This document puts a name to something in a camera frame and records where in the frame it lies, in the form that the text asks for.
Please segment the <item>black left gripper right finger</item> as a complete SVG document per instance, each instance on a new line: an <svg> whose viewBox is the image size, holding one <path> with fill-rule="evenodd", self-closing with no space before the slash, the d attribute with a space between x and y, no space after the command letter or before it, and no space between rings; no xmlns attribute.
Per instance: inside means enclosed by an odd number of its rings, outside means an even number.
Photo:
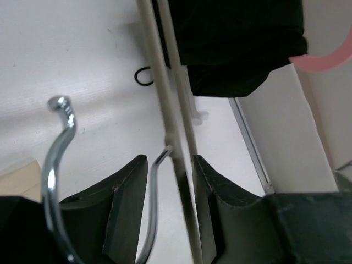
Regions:
<svg viewBox="0 0 352 264"><path fill-rule="evenodd" d="M351 193L260 197L193 162L204 263L351 263Z"/></svg>

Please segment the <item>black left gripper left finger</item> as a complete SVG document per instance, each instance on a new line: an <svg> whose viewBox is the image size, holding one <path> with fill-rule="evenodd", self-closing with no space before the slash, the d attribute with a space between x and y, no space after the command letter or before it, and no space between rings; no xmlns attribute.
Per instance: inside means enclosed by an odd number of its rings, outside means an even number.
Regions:
<svg viewBox="0 0 352 264"><path fill-rule="evenodd" d="M147 183L147 157L60 202L70 242L84 263L134 263ZM1 263L65 263L43 205L1 197Z"/></svg>

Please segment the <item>beige trousers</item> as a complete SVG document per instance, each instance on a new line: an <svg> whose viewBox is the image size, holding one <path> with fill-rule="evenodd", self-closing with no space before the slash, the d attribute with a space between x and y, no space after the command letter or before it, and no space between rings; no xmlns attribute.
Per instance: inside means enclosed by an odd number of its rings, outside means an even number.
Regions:
<svg viewBox="0 0 352 264"><path fill-rule="evenodd" d="M1 175L1 196L41 201L41 168L37 160Z"/></svg>

